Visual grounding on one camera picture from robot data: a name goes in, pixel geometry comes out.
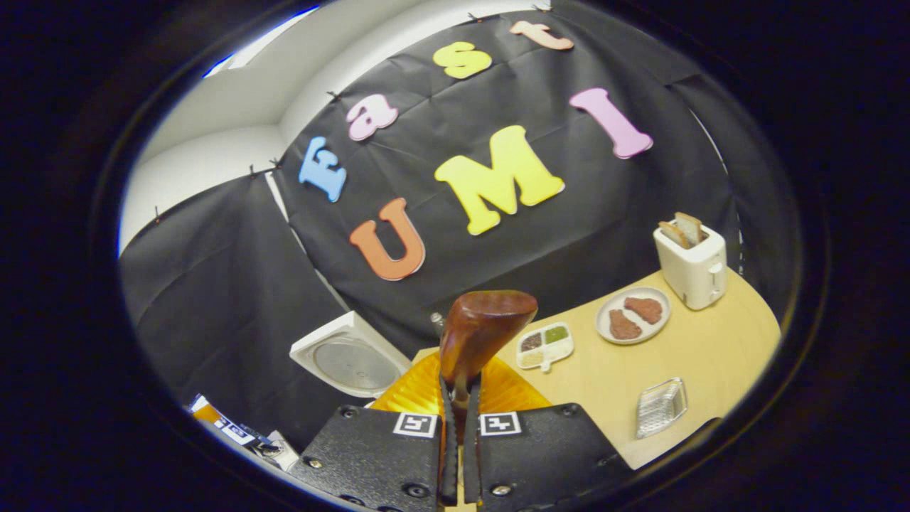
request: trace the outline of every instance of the meat patty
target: meat patty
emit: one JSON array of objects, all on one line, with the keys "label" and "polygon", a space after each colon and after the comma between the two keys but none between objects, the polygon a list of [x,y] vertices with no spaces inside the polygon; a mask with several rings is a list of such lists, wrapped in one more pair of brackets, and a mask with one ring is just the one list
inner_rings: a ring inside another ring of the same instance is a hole
[{"label": "meat patty", "polygon": [[622,310],[610,310],[610,334],[617,340],[631,340],[642,335],[642,328],[622,314]]},{"label": "meat patty", "polygon": [[647,323],[654,325],[661,320],[663,307],[654,299],[627,297],[623,304],[627,310],[637,312]]}]

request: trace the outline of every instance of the round speaker grille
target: round speaker grille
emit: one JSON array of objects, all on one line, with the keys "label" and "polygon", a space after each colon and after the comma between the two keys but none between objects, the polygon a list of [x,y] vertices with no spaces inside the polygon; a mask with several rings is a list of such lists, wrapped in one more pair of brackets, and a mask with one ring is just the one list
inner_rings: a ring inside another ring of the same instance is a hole
[{"label": "round speaker grille", "polygon": [[313,353],[316,366],[328,377],[367,390],[389,387],[399,378],[398,369],[372,348],[347,338],[336,340],[321,344]]}]

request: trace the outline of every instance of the green sauce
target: green sauce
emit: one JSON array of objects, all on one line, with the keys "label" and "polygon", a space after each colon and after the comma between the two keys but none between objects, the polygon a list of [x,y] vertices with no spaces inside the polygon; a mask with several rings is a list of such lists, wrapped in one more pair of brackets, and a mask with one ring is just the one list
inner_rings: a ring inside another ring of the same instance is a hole
[{"label": "green sauce", "polygon": [[560,325],[558,327],[553,327],[552,329],[548,330],[544,334],[544,340],[545,340],[544,342],[545,343],[558,342],[559,340],[563,340],[568,337],[569,337],[569,331],[565,327],[562,327]]}]

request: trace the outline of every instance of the bread slice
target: bread slice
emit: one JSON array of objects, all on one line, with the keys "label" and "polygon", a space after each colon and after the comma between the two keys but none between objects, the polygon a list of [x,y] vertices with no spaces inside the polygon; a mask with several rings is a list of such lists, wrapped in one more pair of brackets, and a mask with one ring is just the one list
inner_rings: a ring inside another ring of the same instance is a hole
[{"label": "bread slice", "polygon": [[667,238],[675,241],[677,245],[683,249],[689,249],[689,241],[686,240],[683,230],[673,226],[670,222],[664,222],[663,220],[661,220],[658,225],[661,227],[661,232],[667,235]]},{"label": "bread slice", "polygon": [[682,233],[685,234],[685,238],[689,241],[691,247],[695,247],[699,242],[704,240],[702,222],[692,215],[686,215],[681,211],[677,211],[676,227],[682,230]]}]

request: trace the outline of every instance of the wooden handle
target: wooden handle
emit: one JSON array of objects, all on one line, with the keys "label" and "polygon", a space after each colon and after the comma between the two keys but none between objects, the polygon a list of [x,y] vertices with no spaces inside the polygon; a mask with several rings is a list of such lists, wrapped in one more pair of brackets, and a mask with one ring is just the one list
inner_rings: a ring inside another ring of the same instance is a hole
[{"label": "wooden handle", "polygon": [[467,410],[471,381],[535,314],[537,300],[513,290],[465,293],[452,304],[440,340],[440,374],[457,418]]}]

